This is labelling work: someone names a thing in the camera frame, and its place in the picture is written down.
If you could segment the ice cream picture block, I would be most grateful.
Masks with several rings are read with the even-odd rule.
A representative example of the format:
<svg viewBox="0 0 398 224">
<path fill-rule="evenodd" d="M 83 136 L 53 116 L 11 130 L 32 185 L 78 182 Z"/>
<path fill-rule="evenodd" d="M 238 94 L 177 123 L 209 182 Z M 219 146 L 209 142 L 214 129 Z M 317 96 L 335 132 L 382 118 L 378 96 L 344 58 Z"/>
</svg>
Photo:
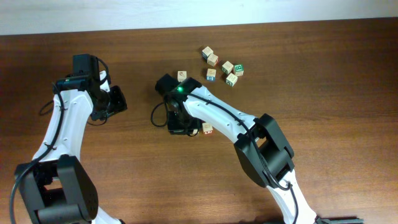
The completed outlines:
<svg viewBox="0 0 398 224">
<path fill-rule="evenodd" d="M 191 136 L 196 136 L 197 134 L 198 134 L 198 130 L 194 129 L 190 135 Z"/>
</svg>

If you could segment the red O letter block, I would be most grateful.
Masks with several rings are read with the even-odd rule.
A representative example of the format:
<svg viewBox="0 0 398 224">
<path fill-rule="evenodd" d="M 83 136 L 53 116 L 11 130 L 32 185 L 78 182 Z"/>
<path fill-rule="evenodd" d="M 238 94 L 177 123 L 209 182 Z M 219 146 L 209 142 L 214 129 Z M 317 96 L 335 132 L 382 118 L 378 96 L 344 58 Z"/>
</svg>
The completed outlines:
<svg viewBox="0 0 398 224">
<path fill-rule="evenodd" d="M 211 134 L 213 132 L 213 127 L 210 123 L 202 123 L 202 130 L 203 130 L 203 134 Z"/>
</svg>

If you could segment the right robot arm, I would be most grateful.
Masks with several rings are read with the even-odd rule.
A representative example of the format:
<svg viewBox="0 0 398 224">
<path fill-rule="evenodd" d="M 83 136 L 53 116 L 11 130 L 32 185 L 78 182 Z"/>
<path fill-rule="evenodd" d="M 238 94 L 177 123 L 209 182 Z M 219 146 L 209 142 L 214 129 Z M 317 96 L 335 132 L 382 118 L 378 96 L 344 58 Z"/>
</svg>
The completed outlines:
<svg viewBox="0 0 398 224">
<path fill-rule="evenodd" d="M 317 214 L 297 183 L 294 151 L 273 117 L 264 114 L 258 118 L 243 113 L 193 78 L 178 82 L 166 74 L 157 81 L 155 90 L 175 113 L 183 133 L 191 120 L 199 119 L 234 144 L 243 171 L 255 184 L 271 192 L 284 223 L 316 222 Z"/>
</svg>

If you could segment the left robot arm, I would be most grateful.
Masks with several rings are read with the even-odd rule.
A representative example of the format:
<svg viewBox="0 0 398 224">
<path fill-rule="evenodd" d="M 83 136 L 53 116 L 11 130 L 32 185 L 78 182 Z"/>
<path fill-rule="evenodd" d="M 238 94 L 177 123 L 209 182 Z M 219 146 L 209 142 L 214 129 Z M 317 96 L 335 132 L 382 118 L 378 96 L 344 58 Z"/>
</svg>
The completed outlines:
<svg viewBox="0 0 398 224">
<path fill-rule="evenodd" d="M 52 116 L 32 161 L 19 164 L 9 214 L 16 221 L 14 198 L 20 192 L 32 223 L 122 223 L 99 206 L 97 189 L 80 162 L 88 120 L 102 123 L 127 108 L 111 85 L 105 63 L 90 54 L 73 56 L 73 71 L 53 84 Z"/>
</svg>

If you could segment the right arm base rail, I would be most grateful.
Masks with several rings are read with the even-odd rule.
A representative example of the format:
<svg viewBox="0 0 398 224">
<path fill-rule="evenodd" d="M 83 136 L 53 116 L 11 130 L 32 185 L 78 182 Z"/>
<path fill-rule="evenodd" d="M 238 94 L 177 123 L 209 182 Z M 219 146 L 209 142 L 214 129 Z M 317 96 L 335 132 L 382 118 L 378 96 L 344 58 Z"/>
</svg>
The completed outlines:
<svg viewBox="0 0 398 224">
<path fill-rule="evenodd" d="M 315 223 L 316 224 L 364 224 L 364 220 L 360 218 L 327 219 L 327 218 L 317 217 L 315 219 Z"/>
</svg>

